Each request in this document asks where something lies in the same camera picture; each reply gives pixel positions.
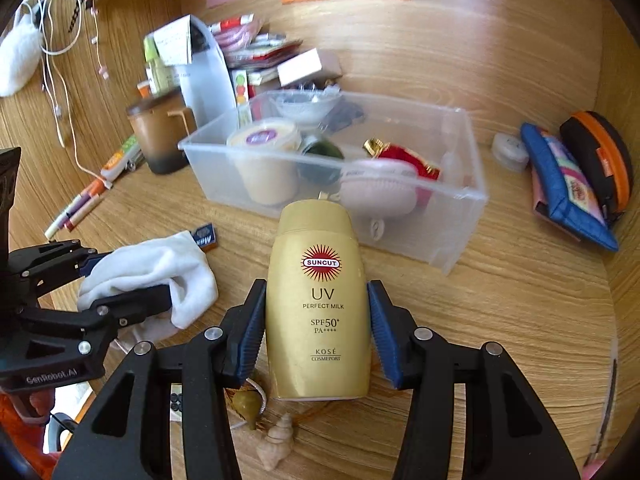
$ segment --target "seashell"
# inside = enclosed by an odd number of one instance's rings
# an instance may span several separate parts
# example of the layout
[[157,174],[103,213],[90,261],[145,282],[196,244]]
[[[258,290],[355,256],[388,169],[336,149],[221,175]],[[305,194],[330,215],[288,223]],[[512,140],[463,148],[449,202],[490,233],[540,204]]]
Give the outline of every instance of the seashell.
[[293,449],[293,420],[289,413],[273,426],[264,437],[256,451],[265,471],[273,471],[283,458]]
[[255,420],[258,418],[262,407],[260,394],[254,390],[241,390],[236,392],[233,399],[231,399],[231,404],[236,412],[247,421],[249,429],[255,431]]

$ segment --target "suncut logo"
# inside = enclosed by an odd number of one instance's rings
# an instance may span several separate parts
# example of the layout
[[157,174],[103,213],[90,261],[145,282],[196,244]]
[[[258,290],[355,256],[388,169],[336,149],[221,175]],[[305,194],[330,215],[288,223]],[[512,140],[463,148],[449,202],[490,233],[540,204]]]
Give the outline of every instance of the suncut logo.
[[316,245],[302,255],[302,268],[305,274],[316,282],[328,282],[334,279],[342,269],[342,263],[332,248]]

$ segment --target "orange cloth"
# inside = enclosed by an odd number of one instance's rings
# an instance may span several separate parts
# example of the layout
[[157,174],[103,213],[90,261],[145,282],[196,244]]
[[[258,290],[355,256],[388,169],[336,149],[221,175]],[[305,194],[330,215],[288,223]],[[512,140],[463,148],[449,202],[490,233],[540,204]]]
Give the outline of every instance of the orange cloth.
[[[53,391],[50,394],[45,392],[38,394],[52,396]],[[50,480],[60,454],[44,454],[42,452],[44,428],[25,424],[20,415],[16,413],[11,399],[2,394],[0,394],[0,425],[42,480]]]

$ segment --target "blue pouch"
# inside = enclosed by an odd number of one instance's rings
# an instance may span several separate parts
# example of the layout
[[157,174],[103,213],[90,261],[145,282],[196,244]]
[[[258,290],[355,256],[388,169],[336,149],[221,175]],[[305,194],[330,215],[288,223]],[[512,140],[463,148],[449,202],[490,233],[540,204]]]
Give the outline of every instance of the blue pouch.
[[542,128],[524,123],[520,136],[548,202],[549,219],[609,251],[618,241],[602,217],[598,200],[565,146]]

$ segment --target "pen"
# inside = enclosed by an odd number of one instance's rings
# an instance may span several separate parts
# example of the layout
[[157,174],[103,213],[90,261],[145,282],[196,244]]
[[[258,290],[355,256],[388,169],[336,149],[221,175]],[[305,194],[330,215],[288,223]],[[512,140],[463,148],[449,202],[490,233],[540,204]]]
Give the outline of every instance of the pen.
[[92,197],[100,195],[104,192],[106,186],[104,181],[100,178],[94,179],[87,187],[85,187],[76,197],[67,205],[60,215],[51,223],[51,225],[44,232],[47,240],[51,240],[55,234],[65,226],[65,223],[71,218],[78,210],[80,210]]
[[68,220],[68,216],[66,215],[72,208],[74,208],[80,201],[83,199],[82,193],[76,195],[76,197],[71,201],[71,203],[66,206],[60,215],[51,223],[51,225],[44,231],[44,235],[47,237],[47,240],[51,240],[56,232],[62,229],[66,220]]
[[73,215],[67,222],[65,227],[69,232],[73,231],[78,224],[87,216],[94,208],[102,201],[102,195],[96,195],[91,198],[86,204],[84,204],[75,215]]

